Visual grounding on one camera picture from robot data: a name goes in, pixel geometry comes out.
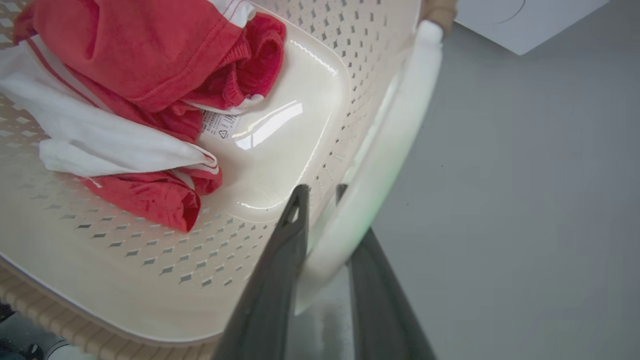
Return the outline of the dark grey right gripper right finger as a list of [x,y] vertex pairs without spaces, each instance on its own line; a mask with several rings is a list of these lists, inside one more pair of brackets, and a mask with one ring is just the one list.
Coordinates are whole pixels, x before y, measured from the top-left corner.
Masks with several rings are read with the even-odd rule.
[[372,228],[346,263],[355,360],[437,360]]

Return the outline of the white barcode label sticker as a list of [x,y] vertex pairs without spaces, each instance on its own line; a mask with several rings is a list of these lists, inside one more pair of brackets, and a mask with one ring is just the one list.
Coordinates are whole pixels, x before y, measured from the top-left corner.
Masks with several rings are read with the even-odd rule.
[[241,118],[238,114],[204,111],[201,132],[221,141],[230,141],[236,134]]

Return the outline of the red and white garment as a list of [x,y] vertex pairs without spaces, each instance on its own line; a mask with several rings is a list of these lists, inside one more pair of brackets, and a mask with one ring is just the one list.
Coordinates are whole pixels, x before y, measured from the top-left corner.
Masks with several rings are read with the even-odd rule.
[[46,133],[46,169],[188,232],[223,182],[197,143],[205,113],[265,100],[286,36],[249,0],[32,0],[0,50],[0,92]]

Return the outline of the white washing machine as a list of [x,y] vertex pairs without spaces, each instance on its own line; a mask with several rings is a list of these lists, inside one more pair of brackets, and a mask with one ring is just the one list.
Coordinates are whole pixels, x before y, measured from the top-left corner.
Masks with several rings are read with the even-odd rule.
[[457,0],[455,22],[525,55],[610,0]]

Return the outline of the cream perforated laundry basket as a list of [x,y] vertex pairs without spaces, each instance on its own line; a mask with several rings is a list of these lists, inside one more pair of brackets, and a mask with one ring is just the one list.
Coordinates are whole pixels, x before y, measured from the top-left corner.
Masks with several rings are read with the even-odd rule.
[[[0,50],[32,0],[0,0]],[[398,177],[457,0],[249,0],[286,27],[265,100],[229,141],[192,230],[134,215],[48,170],[47,135],[0,92],[0,305],[99,360],[212,360],[298,185],[310,189],[293,316],[350,259]]]

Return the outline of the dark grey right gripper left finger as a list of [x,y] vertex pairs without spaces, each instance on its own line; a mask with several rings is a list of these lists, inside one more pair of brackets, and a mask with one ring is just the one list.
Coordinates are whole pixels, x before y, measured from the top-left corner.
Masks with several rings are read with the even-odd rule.
[[293,189],[212,360],[285,360],[297,280],[307,255],[310,189]]

